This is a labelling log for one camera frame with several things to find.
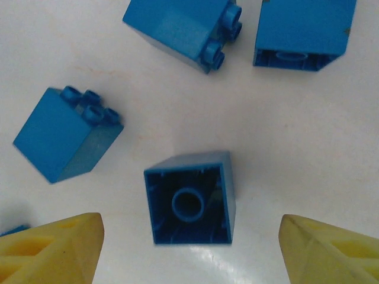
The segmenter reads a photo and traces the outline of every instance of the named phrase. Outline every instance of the white surface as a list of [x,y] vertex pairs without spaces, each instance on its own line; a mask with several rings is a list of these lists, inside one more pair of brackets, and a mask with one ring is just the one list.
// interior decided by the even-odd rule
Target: white surface
[[[124,25],[128,1],[1,1],[2,204],[33,225],[102,213],[95,284],[288,283],[286,213],[379,237],[378,1],[358,1],[346,55],[319,73],[252,67],[261,2],[239,1],[242,33],[206,76]],[[66,85],[99,92],[126,127],[91,173],[49,185],[12,141]],[[143,169],[214,149],[233,153],[233,245],[154,247]]]

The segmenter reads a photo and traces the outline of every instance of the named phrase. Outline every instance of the yellow plastic object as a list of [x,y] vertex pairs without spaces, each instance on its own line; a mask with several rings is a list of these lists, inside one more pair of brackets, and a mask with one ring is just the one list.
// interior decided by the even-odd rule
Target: yellow plastic object
[[104,241],[99,213],[0,238],[1,284],[90,284]]
[[379,240],[284,215],[279,242],[291,284],[379,284]]

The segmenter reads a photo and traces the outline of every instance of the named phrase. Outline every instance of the small blue piece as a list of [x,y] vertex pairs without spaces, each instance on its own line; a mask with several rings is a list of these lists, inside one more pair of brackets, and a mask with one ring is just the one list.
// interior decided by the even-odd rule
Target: small blue piece
[[144,178],[156,244],[231,244],[236,203],[228,151],[174,156]]
[[123,128],[95,92],[48,88],[13,144],[55,183],[90,172]]
[[0,237],[2,237],[3,235],[10,235],[10,234],[18,233],[18,232],[21,232],[21,231],[24,231],[27,229],[30,229],[29,225],[21,225],[21,226],[14,228],[14,229],[9,230],[9,231],[0,233]]
[[147,41],[197,69],[218,70],[242,24],[236,0],[131,0],[123,21]]
[[318,71],[346,51],[356,0],[263,0],[253,65]]

